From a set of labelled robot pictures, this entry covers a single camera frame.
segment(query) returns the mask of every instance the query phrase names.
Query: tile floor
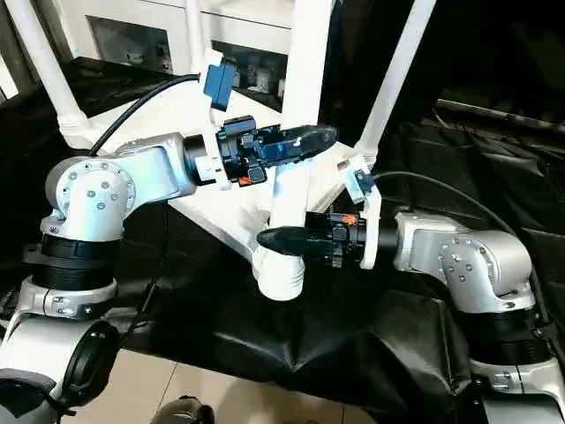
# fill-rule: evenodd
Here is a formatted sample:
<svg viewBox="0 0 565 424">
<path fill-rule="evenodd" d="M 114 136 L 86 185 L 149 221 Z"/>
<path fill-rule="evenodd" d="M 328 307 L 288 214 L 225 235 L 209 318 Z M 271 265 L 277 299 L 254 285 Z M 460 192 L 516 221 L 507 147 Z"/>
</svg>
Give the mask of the tile floor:
<svg viewBox="0 0 565 424">
<path fill-rule="evenodd" d="M 106 390 L 63 424 L 148 424 L 185 394 L 212 406 L 218 424 L 374 424 L 353 406 L 129 351 L 118 354 Z"/>
</svg>

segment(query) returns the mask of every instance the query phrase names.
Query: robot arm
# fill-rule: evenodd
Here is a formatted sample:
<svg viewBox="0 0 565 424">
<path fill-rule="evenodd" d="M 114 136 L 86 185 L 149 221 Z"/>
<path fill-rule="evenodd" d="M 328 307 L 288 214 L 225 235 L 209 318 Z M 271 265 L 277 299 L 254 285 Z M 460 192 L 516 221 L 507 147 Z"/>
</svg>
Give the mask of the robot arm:
<svg viewBox="0 0 565 424">
<path fill-rule="evenodd" d="M 115 256 L 133 210 L 214 183 L 218 163 L 231 182 L 262 183 L 266 168 L 317 155 L 336 138 L 330 127 L 256 129 L 241 117 L 216 134 L 220 157 L 207 155 L 202 137 L 172 133 L 58 164 L 45 187 L 54 210 L 25 254 L 34 273 L 0 347 L 0 421 L 54 422 L 106 386 L 120 336 L 102 317 L 117 292 Z"/>
<path fill-rule="evenodd" d="M 392 223 L 380 222 L 380 196 L 362 158 L 353 157 L 338 169 L 353 201 L 365 202 L 363 212 L 309 213 L 306 228 L 266 230 L 258 235 L 259 243 L 334 268 L 372 268 L 378 250 L 393 254 L 400 271 L 440 280 L 460 312 L 480 389 L 487 395 L 550 397 L 559 418 L 551 422 L 562 422 L 565 384 L 543 336 L 529 281 L 531 258 L 520 240 L 503 231 L 472 231 L 445 216 L 401 212 Z"/>
</svg>

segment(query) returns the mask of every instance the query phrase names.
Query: black cloth backdrop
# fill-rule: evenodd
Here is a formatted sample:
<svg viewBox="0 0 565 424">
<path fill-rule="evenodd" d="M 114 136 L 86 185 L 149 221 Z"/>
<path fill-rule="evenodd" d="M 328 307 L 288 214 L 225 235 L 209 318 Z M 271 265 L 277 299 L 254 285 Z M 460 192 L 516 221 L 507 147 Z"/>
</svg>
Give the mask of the black cloth backdrop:
<svg viewBox="0 0 565 424">
<path fill-rule="evenodd" d="M 75 60 L 65 72 L 89 116 L 166 78 L 87 59 Z M 41 88 L 0 107 L 0 127 L 0 317 L 7 319 L 29 274 L 21 249 L 39 240 L 39 223 L 49 213 L 43 181 L 52 166 L 77 152 L 58 134 Z M 520 231 L 562 329 L 565 149 L 411 124 L 400 125 L 380 145 L 379 170 L 413 170 L 445 181 Z M 473 206 L 425 183 L 387 180 L 380 189 L 385 216 L 415 208 L 476 229 L 494 227 Z M 145 206 L 126 221 L 117 258 L 119 295 L 109 312 L 122 331 L 154 272 L 162 213 L 161 205 Z M 380 423 L 450 422 L 470 398 L 467 346 L 439 282 L 396 272 L 384 256 L 371 272 L 309 264 L 303 294 L 277 303 L 260 295 L 249 263 L 176 210 L 169 208 L 169 216 L 161 289 L 128 348 L 360 405 Z"/>
</svg>

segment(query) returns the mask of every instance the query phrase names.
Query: orange label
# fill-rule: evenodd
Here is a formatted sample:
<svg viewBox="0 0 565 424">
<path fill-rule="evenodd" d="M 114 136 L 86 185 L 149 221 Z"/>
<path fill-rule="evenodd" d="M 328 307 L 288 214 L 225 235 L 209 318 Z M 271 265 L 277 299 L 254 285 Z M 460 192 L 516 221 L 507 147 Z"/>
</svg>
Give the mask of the orange label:
<svg viewBox="0 0 565 424">
<path fill-rule="evenodd" d="M 354 215 L 346 215 L 342 218 L 342 223 L 347 225 L 357 225 L 357 217 Z"/>
</svg>

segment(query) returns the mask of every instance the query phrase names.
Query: white pipe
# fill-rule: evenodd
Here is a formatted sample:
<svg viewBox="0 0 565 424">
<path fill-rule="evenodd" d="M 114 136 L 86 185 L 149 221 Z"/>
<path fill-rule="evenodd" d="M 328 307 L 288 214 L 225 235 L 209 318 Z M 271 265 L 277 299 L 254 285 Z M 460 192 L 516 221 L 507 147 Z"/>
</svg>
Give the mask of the white pipe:
<svg viewBox="0 0 565 424">
<path fill-rule="evenodd" d="M 435 0 L 414 0 L 361 139 L 355 145 L 355 149 L 363 154 L 369 168 L 376 161 L 380 137 L 382 137 L 392 109 L 395 107 L 396 99 L 403 87 L 404 80 L 406 80 L 406 75 L 416 55 L 430 16 L 432 16 L 434 6 Z"/>
<path fill-rule="evenodd" d="M 281 127 L 316 125 L 328 43 L 332 0 L 296 0 L 286 70 Z M 304 226 L 310 163 L 276 167 L 270 226 Z M 302 291 L 304 262 L 266 251 L 258 278 L 261 292 L 273 300 L 290 300 Z"/>
<path fill-rule="evenodd" d="M 188 45 L 191 49 L 191 72 L 199 73 L 204 63 L 204 51 L 212 47 L 205 45 L 204 42 L 200 0 L 186 0 L 185 15 L 188 26 Z"/>
<path fill-rule="evenodd" d="M 87 116 L 79 109 L 59 63 L 43 33 L 30 0 L 5 0 L 19 36 L 34 62 L 41 82 L 53 103 L 61 134 L 71 144 L 79 134 L 89 129 Z"/>
</svg>

